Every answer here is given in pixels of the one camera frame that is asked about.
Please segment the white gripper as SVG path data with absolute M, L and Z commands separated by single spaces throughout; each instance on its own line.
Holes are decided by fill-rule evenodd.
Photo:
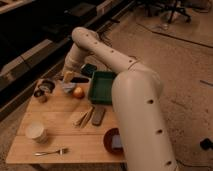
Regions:
M 64 74 L 63 82 L 69 83 L 75 76 L 74 72 L 80 71 L 79 60 L 75 58 L 66 58 L 63 66 L 63 71 L 66 71 Z

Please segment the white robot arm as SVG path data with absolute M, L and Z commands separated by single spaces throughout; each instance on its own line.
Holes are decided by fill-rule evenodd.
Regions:
M 155 71 L 102 43 L 96 32 L 76 27 L 64 72 L 78 72 L 89 53 L 116 73 L 112 105 L 128 171 L 179 171 L 159 98 L 163 90 Z

